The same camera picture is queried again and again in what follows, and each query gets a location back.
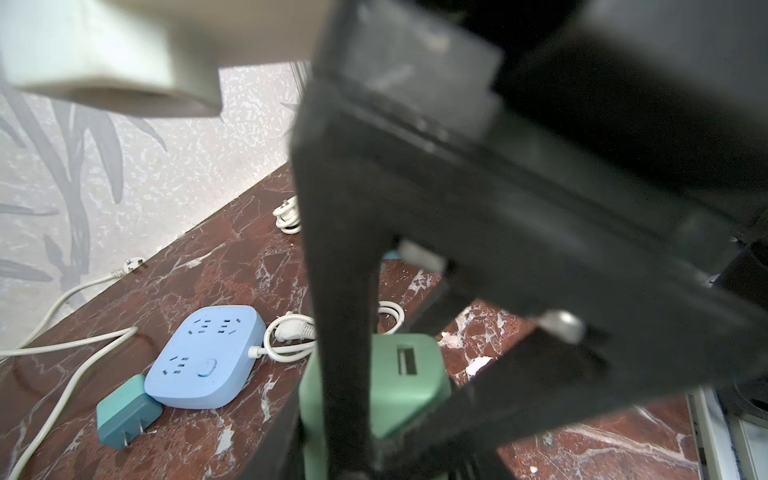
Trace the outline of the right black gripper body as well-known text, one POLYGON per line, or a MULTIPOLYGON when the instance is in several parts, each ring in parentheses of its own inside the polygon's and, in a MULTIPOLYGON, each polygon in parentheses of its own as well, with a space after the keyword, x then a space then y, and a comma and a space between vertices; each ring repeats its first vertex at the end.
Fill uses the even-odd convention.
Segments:
POLYGON ((580 299, 705 287, 767 200, 763 1, 341 1, 312 66, 384 253, 568 344, 580 299))

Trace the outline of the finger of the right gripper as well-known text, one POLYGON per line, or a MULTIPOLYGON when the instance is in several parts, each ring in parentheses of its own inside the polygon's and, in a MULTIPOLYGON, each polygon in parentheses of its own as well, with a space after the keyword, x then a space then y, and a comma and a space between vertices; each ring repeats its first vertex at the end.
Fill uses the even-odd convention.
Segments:
POLYGON ((427 479, 514 440, 767 368, 767 311, 719 289, 652 282, 574 307, 565 343, 536 330, 384 443, 380 479, 427 479))
POLYGON ((306 85, 290 146, 317 326, 327 473, 369 479, 370 344, 380 259, 391 236, 353 198, 353 167, 337 120, 345 98, 321 77, 306 85))

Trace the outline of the light green usb plug cube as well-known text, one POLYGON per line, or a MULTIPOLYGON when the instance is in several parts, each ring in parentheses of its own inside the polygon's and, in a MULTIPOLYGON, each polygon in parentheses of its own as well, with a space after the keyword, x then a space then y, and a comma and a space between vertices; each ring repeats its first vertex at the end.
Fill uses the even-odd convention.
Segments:
MULTIPOLYGON (((375 335, 371 351, 370 426, 384 438, 446 399, 451 381, 440 346, 424 334, 375 335)), ((304 474, 325 479, 326 445, 320 363, 311 356, 299 385, 304 474)))

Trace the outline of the square blue power strip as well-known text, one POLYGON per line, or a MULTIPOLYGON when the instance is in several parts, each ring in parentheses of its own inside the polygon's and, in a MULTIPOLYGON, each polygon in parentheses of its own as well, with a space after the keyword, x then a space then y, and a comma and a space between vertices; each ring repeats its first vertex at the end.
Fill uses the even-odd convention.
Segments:
POLYGON ((164 406, 218 409, 244 388, 266 325, 247 305, 201 308, 171 336, 145 377, 146 393, 164 406))

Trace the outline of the teal plug cube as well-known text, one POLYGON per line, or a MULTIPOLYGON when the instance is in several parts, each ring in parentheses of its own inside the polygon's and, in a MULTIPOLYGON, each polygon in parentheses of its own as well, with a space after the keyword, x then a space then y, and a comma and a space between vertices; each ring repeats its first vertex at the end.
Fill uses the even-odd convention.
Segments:
POLYGON ((115 450, 128 447, 162 413, 163 406, 145 391, 145 376, 134 375, 98 403, 99 442, 115 450))

